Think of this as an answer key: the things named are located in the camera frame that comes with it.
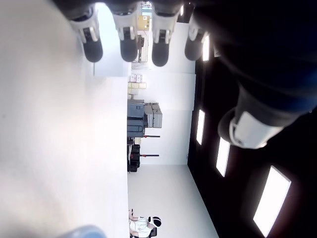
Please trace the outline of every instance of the blurry object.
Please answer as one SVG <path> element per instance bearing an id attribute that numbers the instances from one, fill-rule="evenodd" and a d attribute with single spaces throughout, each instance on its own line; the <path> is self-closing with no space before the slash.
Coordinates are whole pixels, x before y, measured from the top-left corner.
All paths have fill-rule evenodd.
<path id="1" fill-rule="evenodd" d="M 132 95 L 138 95 L 138 94 L 139 94 L 139 90 L 136 89 L 136 88 L 131 88 L 130 94 L 132 94 Z"/>
<path id="2" fill-rule="evenodd" d="M 63 234 L 62 236 L 59 236 L 58 238 L 88 238 L 88 237 L 106 238 L 104 232 L 100 228 L 95 226 L 83 226 L 71 232 L 68 232 L 66 234 Z"/>
<path id="3" fill-rule="evenodd" d="M 138 31 L 149 31 L 150 16 L 138 16 Z"/>

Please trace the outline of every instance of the person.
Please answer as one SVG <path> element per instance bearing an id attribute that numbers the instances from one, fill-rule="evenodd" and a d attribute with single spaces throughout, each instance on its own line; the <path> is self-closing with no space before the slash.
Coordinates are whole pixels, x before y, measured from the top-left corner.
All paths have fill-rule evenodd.
<path id="1" fill-rule="evenodd" d="M 146 238 L 150 235 L 154 228 L 161 226 L 161 220 L 159 217 L 133 217 L 133 209 L 129 211 L 129 227 L 130 234 L 139 237 Z"/>

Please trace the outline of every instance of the white wall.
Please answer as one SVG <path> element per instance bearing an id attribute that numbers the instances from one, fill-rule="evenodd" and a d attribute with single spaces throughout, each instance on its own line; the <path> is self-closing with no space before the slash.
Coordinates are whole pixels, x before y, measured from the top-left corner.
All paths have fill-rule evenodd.
<path id="1" fill-rule="evenodd" d="M 134 216 L 158 216 L 159 238 L 218 238 L 186 165 L 142 165 L 128 175 L 129 209 Z"/>
<path id="2" fill-rule="evenodd" d="M 159 157 L 141 159 L 142 164 L 187 164 L 192 111 L 194 109 L 196 75 L 188 73 L 133 70 L 142 74 L 147 83 L 135 99 L 158 102 L 163 113 L 162 128 L 147 128 L 147 135 L 161 138 L 142 138 L 142 154 L 159 154 Z"/>
<path id="3" fill-rule="evenodd" d="M 146 135 L 160 138 L 141 138 L 141 154 L 158 154 L 159 157 L 142 157 L 142 164 L 186 165 L 192 121 L 191 111 L 162 110 L 162 128 L 146 128 Z"/>
<path id="4" fill-rule="evenodd" d="M 98 21 L 104 55 L 95 63 L 97 77 L 128 77 L 131 63 L 121 57 L 120 39 L 115 29 L 112 13 L 104 3 L 98 3 Z"/>
<path id="5" fill-rule="evenodd" d="M 146 102 L 158 102 L 161 109 L 189 110 L 194 109 L 196 75 L 188 73 L 153 72 L 133 70 L 142 74 L 145 90 L 139 90 L 135 99 Z"/>
<path id="6" fill-rule="evenodd" d="M 0 30 L 0 237 L 128 237 L 126 78 L 92 78 L 49 1 L 2 1 Z"/>

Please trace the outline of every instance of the cardboard box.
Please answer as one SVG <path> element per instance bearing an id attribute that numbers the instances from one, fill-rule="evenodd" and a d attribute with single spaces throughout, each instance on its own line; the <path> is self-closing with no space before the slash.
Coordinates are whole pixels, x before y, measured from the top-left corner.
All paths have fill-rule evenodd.
<path id="1" fill-rule="evenodd" d="M 142 75 L 137 74 L 137 83 L 142 83 Z"/>
<path id="2" fill-rule="evenodd" d="M 138 31 L 149 31 L 150 29 L 150 16 L 138 17 Z"/>
<path id="3" fill-rule="evenodd" d="M 146 89 L 147 88 L 147 83 L 139 83 L 139 88 Z"/>
<path id="4" fill-rule="evenodd" d="M 139 84 L 138 83 L 131 83 L 131 88 L 139 88 Z"/>
<path id="5" fill-rule="evenodd" d="M 131 76 L 130 76 L 130 82 L 131 83 L 135 83 L 137 81 L 137 75 L 136 74 L 132 74 Z"/>

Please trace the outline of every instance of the robotic hand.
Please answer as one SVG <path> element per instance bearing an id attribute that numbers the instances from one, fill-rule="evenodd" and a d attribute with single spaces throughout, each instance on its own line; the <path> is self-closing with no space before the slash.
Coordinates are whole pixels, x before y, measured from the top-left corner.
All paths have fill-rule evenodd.
<path id="1" fill-rule="evenodd" d="M 137 56 L 138 2 L 102 1 L 112 12 L 119 34 L 122 58 L 131 62 Z M 54 2 L 79 34 L 87 60 L 98 62 L 103 56 L 103 50 L 95 8 L 97 0 Z M 305 31 L 302 31 L 303 42 L 300 45 L 293 27 L 291 31 L 287 31 L 289 26 L 298 24 L 314 29 L 317 21 L 315 13 L 310 12 L 310 9 L 315 7 L 303 7 L 301 11 L 306 9 L 307 12 L 298 14 L 297 7 L 290 5 L 289 12 L 284 14 L 285 4 L 279 1 L 274 5 L 273 11 L 284 14 L 283 18 L 267 13 L 272 9 L 271 5 L 269 8 L 266 5 L 257 5 L 254 11 L 259 12 L 252 12 L 250 15 L 248 7 L 253 6 L 247 3 L 249 6 L 244 7 L 243 1 L 239 4 L 220 4 L 218 0 L 190 2 L 196 7 L 189 22 L 186 57 L 189 60 L 199 59 L 204 40 L 211 34 L 212 42 L 217 45 L 222 61 L 238 75 L 240 94 L 237 107 L 226 113 L 218 126 L 218 133 L 223 139 L 241 148 L 264 147 L 270 138 L 317 105 L 316 62 L 314 57 L 303 58 L 303 53 L 317 52 L 317 47 L 311 46 L 311 42 L 317 41 L 317 36 L 308 33 L 305 35 Z M 152 59 L 156 66 L 164 66 L 167 63 L 170 39 L 182 5 L 183 0 L 155 0 L 152 3 Z M 310 18 L 306 17 L 309 22 L 301 19 L 299 23 L 294 17 L 296 15 L 309 15 Z M 280 23 L 280 30 L 272 34 L 270 27 L 274 29 L 277 22 Z M 265 51 L 278 52 L 280 56 L 272 58 Z"/>

